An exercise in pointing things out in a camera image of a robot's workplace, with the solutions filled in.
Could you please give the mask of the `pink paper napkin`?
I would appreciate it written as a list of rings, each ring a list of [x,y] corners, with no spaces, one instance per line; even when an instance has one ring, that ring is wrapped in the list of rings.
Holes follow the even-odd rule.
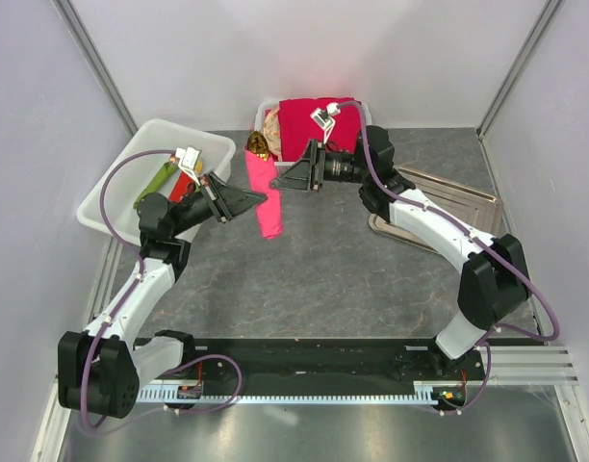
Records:
[[[277,169],[272,158],[263,160],[255,153],[244,152],[250,189],[264,194],[267,199],[256,207],[256,217],[261,236],[266,240],[279,237],[283,232],[280,191],[270,186],[277,177]]]

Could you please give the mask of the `gold spoon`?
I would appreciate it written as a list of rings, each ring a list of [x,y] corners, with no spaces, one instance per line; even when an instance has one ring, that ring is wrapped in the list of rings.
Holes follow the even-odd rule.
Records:
[[[252,131],[246,141],[245,149],[266,162],[271,157],[269,144],[260,131]]]

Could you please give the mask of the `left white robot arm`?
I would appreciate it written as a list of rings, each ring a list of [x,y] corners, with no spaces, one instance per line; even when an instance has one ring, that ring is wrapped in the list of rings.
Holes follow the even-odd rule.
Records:
[[[92,414],[122,419],[142,387],[163,374],[190,377],[197,368],[194,338],[163,330],[141,346],[141,327],[157,302],[187,267],[190,242],[184,231],[214,218],[228,222],[267,199],[223,182],[213,173],[178,202],[159,192],[137,207],[141,247],[126,283],[84,330],[67,331],[58,344],[59,403],[77,410],[84,424]]]

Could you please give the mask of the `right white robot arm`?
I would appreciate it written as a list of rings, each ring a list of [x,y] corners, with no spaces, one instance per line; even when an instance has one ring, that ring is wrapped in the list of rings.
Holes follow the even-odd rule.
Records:
[[[418,237],[459,271],[458,312],[426,357],[429,371],[446,379],[494,324],[529,299],[525,255],[514,236],[482,232],[431,201],[397,170],[394,155],[388,131],[369,125],[352,152],[309,141],[302,157],[270,185],[318,191],[326,182],[354,183],[369,212]]]

